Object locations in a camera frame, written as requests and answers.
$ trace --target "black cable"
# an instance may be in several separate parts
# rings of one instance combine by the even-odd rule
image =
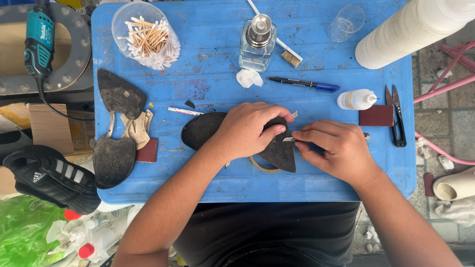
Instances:
[[[66,114],[63,114],[61,112],[59,112],[58,110],[56,110],[55,108],[53,108],[48,102],[46,102],[46,99],[45,99],[45,90],[43,88],[43,82],[45,81],[44,78],[37,78],[35,77],[35,80],[36,80],[36,84],[38,85],[38,93],[39,93],[39,98],[43,101],[43,103],[45,103],[45,105],[47,107],[49,107],[49,109],[51,109],[52,111],[56,112],[57,114],[65,117],[65,118],[68,118],[68,119],[71,119],[71,120],[77,120],[77,121],[83,121],[83,122],[89,122],[89,121],[93,121],[94,119],[79,119],[79,118],[73,118],[73,117],[70,117]]]

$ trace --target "bristles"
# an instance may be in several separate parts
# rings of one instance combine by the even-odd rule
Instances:
[[[285,61],[287,61],[290,65],[292,65],[293,67],[297,67],[299,64],[300,64],[300,60],[298,58],[296,58],[294,55],[292,55],[292,53],[290,53],[289,51],[284,51],[284,53],[282,53],[280,55]]]

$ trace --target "blue plastic table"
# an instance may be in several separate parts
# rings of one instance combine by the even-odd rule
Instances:
[[[362,29],[343,43],[327,37],[328,23],[347,4],[357,3],[366,13]],[[239,37],[244,21],[254,17],[246,0],[195,0],[154,2],[167,16],[180,38],[182,50],[175,65],[164,71],[153,71],[125,58],[111,33],[114,13],[122,4],[104,4],[92,16],[96,138],[105,135],[109,126],[97,87],[96,70],[107,69],[139,87],[148,96],[145,109],[153,112],[149,135],[158,138],[155,163],[136,162],[130,176],[120,185],[99,190],[109,204],[145,203],[160,185],[167,181],[194,154],[180,139],[182,127],[193,116],[168,111],[169,106],[190,109],[192,101],[199,112],[227,112],[242,102],[265,101],[279,104],[291,112],[298,111],[290,130],[298,130],[319,119],[358,124],[358,111],[340,109],[338,95],[345,91],[367,88],[385,105],[384,86],[398,88],[408,144],[397,148],[392,143],[389,127],[363,127],[371,135],[370,151],[377,164],[409,198],[416,188],[414,152],[414,107],[411,56],[384,68],[369,70],[355,60],[357,43],[384,20],[399,10],[406,0],[259,0],[255,5],[278,27],[278,37],[299,53],[303,62],[294,69],[280,54],[276,45],[268,70],[261,74],[262,87],[243,88],[236,81]],[[337,93],[314,88],[286,85],[266,80],[269,76],[337,84]],[[112,137],[119,139],[124,124],[116,115]],[[295,148],[296,173],[265,173],[249,158],[231,162],[221,169],[206,189],[202,202],[277,202],[277,201],[355,201],[359,200],[351,186],[324,173],[303,160]]]

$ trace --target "teal power tool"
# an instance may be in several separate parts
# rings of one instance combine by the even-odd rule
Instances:
[[[38,85],[39,98],[52,111],[68,119],[79,121],[93,121],[94,119],[78,119],[63,114],[53,108],[45,100],[45,90],[43,83],[48,74],[53,71],[55,24],[49,11],[49,2],[37,0],[36,5],[27,18],[27,38],[25,40],[25,68],[36,80]]]

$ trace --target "hand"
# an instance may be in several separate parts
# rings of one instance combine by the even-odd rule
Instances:
[[[292,136],[325,149],[320,155],[304,142],[295,142],[303,159],[353,187],[366,184],[382,172],[371,157],[363,131],[354,124],[320,120],[293,131]]]
[[[264,125],[277,116],[284,117],[288,123],[294,121],[290,111],[279,105],[264,102],[237,105],[229,111],[205,146],[222,154],[225,162],[257,154],[267,147],[274,136],[285,131],[282,124],[262,131]]]

